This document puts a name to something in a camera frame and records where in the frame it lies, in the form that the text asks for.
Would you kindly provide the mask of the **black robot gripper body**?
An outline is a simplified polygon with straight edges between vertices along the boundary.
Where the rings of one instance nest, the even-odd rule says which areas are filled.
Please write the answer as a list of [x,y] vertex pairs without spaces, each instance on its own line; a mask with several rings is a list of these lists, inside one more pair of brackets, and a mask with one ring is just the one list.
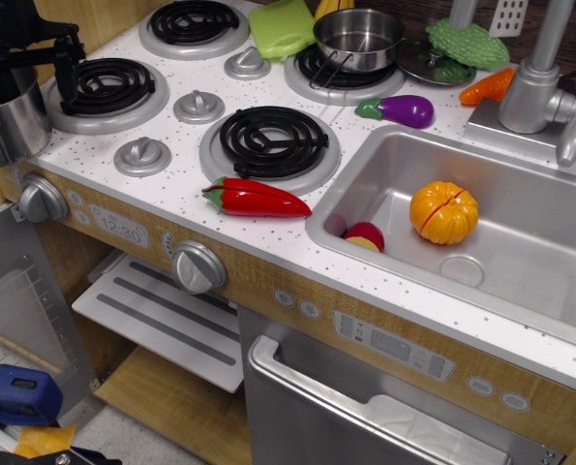
[[42,18],[32,1],[0,1],[0,66],[76,64],[82,59],[79,28]]

